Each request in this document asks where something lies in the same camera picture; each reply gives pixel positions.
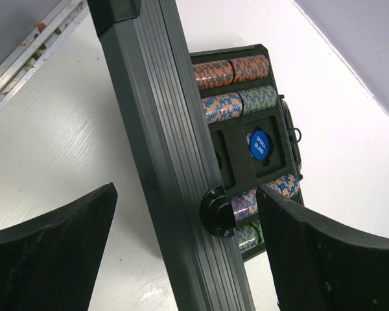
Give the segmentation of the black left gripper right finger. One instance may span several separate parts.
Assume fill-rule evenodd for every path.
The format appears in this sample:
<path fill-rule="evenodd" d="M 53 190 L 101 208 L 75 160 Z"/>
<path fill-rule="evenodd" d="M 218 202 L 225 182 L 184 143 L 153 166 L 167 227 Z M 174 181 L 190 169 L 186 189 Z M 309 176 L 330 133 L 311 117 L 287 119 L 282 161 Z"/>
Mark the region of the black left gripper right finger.
<path fill-rule="evenodd" d="M 257 191 L 280 310 L 389 310 L 389 238 Z"/>

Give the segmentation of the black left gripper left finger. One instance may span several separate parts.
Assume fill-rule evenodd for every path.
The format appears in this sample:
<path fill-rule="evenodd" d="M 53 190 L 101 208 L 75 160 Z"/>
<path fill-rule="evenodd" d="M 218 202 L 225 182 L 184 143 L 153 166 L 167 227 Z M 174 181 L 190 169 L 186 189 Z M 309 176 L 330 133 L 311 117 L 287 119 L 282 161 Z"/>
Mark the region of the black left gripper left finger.
<path fill-rule="evenodd" d="M 0 310 L 87 310 L 117 197 L 109 183 L 0 230 Z"/>

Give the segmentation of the blue small blind button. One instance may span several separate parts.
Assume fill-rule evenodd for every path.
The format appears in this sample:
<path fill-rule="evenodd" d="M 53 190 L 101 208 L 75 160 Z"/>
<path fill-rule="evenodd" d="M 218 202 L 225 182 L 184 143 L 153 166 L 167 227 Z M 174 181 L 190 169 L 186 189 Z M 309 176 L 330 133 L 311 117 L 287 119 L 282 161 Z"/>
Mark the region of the blue small blind button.
<path fill-rule="evenodd" d="M 255 160 L 262 161 L 267 158 L 270 152 L 270 140 L 262 130 L 252 133 L 250 153 Z"/>

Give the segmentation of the black poker chip case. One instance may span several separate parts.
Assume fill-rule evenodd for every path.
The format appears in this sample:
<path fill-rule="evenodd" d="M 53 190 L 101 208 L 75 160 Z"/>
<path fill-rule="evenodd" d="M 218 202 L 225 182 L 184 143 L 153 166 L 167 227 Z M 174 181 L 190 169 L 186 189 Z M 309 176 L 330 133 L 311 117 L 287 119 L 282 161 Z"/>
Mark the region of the black poker chip case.
<path fill-rule="evenodd" d="M 199 90 L 192 65 L 264 55 L 260 44 L 190 53 L 174 1 L 89 1 L 161 254 L 180 310 L 253 310 L 231 199 L 280 176 L 300 180 L 290 113 L 270 65 L 262 79 Z M 273 108 L 208 124 L 202 99 L 272 86 Z M 266 159 L 246 136 L 264 131 Z"/>

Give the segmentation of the blue green poker chip stack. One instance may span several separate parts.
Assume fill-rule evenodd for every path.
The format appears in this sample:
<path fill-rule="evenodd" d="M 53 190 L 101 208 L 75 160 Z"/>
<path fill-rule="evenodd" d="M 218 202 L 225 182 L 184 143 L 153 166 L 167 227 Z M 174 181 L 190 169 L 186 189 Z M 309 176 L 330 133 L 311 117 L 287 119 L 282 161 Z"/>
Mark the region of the blue green poker chip stack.
<path fill-rule="evenodd" d="M 270 86 L 258 86 L 237 92 L 242 99 L 244 115 L 273 108 L 277 103 L 276 90 Z"/>

